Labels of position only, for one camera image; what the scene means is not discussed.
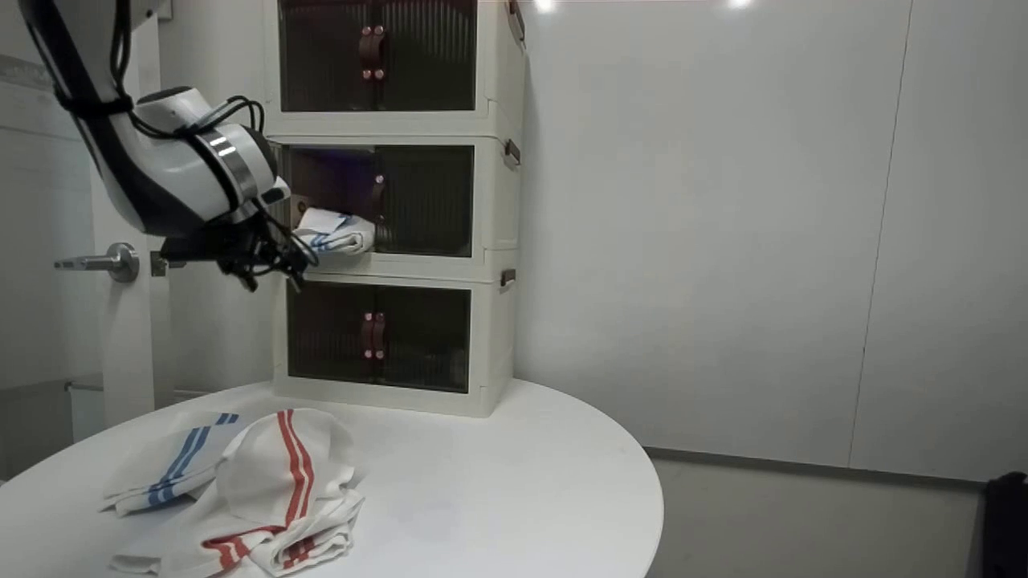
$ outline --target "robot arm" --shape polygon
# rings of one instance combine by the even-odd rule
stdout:
[[[274,217],[288,186],[260,138],[260,102],[233,95],[213,109],[192,86],[138,102],[125,92],[130,30],[160,3],[19,0],[119,215],[165,237],[165,260],[215,260],[246,289],[268,268],[298,282],[311,250]]]

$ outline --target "cabinet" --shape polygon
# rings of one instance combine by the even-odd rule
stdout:
[[[524,44],[503,0],[276,0],[268,138],[296,207],[376,225],[279,292],[281,395],[487,414],[512,382]]]
[[[524,127],[516,0],[260,0],[268,135]]]

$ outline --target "white cloth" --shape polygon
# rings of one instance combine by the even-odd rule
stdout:
[[[104,490],[114,513],[158,511],[202,490],[215,478],[223,445],[253,420],[241,409],[186,414],[158,442],[140,442]]]
[[[376,246],[376,225],[361,215],[304,207],[296,226],[314,253],[365,253]]]
[[[287,578],[349,552],[363,494],[349,439],[323,409],[276,409],[232,445],[169,536],[121,548],[119,573]]]

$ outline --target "white round table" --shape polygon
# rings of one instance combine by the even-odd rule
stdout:
[[[0,484],[0,573],[93,578],[169,513],[100,513],[108,473],[190,408],[311,405],[244,384],[104,431]],[[490,416],[319,405],[342,416],[363,475],[352,552],[308,578],[644,578],[660,488],[601,409],[514,382]]]

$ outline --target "cloth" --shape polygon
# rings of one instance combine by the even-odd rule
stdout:
[[[304,207],[296,226],[314,253],[365,253],[376,246],[376,225],[361,215]]]
[[[349,552],[363,494],[349,439],[323,409],[276,409],[232,445],[202,496],[165,540],[125,546],[114,573],[287,578]]]
[[[158,511],[202,490],[215,478],[223,445],[246,427],[238,409],[186,414],[158,442],[140,442],[104,490],[104,508],[114,513]]]

